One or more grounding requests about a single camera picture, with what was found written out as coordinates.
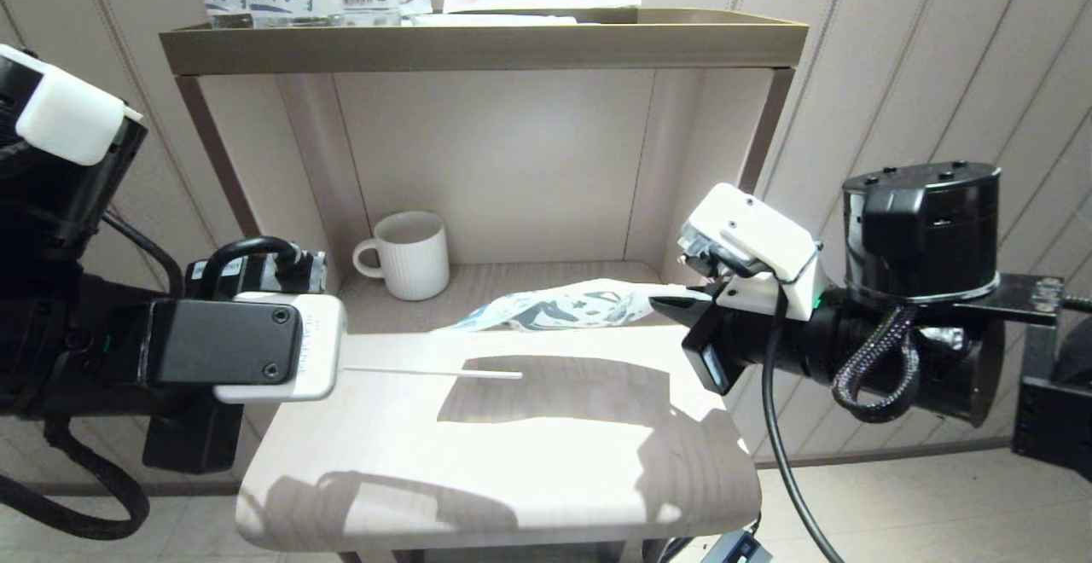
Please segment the white horse-print pouch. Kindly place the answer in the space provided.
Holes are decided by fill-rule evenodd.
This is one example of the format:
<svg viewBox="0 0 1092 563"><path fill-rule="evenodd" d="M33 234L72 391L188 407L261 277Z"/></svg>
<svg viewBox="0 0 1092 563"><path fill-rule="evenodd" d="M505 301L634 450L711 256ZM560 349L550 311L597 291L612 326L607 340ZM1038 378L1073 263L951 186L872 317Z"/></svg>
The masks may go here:
<svg viewBox="0 0 1092 563"><path fill-rule="evenodd" d="M434 333L472 333L497 327L517 331L616 328L653 313L651 286L678 284L600 278L535 291L506 294Z"/></svg>

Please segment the white plastic comb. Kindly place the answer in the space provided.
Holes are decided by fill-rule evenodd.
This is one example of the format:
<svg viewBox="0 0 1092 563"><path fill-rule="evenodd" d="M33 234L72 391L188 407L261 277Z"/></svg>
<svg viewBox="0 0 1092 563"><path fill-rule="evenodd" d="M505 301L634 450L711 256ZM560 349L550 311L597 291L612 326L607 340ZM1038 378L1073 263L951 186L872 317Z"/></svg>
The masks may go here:
<svg viewBox="0 0 1092 563"><path fill-rule="evenodd" d="M444 378L488 378L488 380L522 380L520 372L503 371L472 371L471 369L395 369L390 366L344 366L342 372L359 372L373 374L402 374L402 375L425 375Z"/></svg>

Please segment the blue black floor device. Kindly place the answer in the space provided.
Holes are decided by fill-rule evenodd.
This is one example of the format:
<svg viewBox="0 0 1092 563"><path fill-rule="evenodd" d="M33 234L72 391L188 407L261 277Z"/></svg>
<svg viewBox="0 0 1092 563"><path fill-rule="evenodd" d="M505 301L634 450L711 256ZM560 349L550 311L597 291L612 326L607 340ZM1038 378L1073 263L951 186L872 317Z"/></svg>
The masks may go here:
<svg viewBox="0 0 1092 563"><path fill-rule="evenodd" d="M771 552L751 531L722 534L702 550L699 563L772 563Z"/></svg>

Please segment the light wood open cabinet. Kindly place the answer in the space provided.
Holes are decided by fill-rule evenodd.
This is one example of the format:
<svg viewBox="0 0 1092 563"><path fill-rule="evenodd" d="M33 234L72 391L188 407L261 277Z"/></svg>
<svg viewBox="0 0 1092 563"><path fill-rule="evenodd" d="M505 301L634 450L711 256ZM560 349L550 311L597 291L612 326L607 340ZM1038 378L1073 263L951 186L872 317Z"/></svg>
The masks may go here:
<svg viewBox="0 0 1092 563"><path fill-rule="evenodd" d="M270 419L235 528L280 553L630 543L736 531L752 456L667 322L434 333L577 275L693 283L674 236L714 183L753 189L795 67L175 76L235 221L330 253L339 384ZM383 218L444 219L450 282L358 274ZM520 372L522 380L342 372Z"/></svg>

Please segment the white ribbed mug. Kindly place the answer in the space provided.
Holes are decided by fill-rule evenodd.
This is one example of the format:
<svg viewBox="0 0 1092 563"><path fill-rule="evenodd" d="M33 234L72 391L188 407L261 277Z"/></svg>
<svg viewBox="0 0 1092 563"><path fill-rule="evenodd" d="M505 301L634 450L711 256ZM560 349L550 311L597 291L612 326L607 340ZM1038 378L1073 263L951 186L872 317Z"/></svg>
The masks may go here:
<svg viewBox="0 0 1092 563"><path fill-rule="evenodd" d="M358 274L384 282L394 298L427 301L451 279L444 219L430 211L394 213L355 245L351 263Z"/></svg>

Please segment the olive brown tray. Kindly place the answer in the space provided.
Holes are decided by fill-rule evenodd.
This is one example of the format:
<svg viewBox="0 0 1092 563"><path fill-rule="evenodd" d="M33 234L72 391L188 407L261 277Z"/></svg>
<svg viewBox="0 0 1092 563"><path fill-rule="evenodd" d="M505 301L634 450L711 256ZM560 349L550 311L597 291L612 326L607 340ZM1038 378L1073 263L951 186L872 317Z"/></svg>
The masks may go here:
<svg viewBox="0 0 1092 563"><path fill-rule="evenodd" d="M574 9L562 26L301 27L161 33L176 76L796 67L807 24L720 9Z"/></svg>

